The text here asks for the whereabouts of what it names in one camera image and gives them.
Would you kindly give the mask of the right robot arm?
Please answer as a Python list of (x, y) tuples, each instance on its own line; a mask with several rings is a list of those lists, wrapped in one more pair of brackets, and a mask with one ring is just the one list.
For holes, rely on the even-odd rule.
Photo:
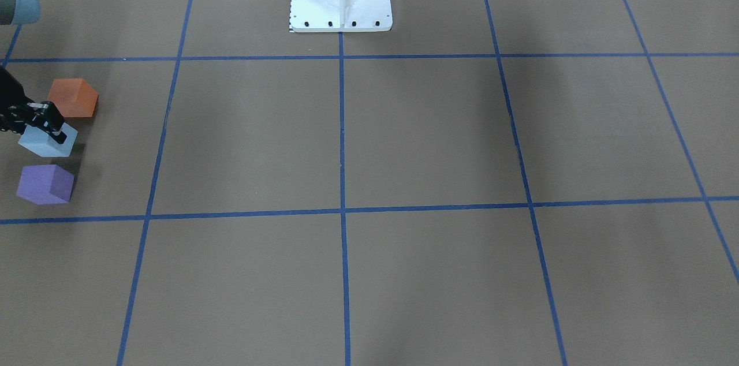
[[(1, 0), (2, 25), (32, 24), (40, 19), (39, 0)], [(35, 102), (27, 97), (21, 83), (1, 67), (1, 129), (23, 135), (26, 128), (44, 132), (54, 142), (66, 142), (61, 112), (50, 101)]]

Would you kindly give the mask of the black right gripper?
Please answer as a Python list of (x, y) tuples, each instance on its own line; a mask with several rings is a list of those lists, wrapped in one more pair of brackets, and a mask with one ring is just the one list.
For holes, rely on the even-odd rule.
[(27, 126), (41, 129), (56, 143), (63, 145), (67, 134), (62, 130), (65, 119), (55, 103), (35, 102), (26, 96), (20, 82), (1, 68), (2, 131), (24, 134)]

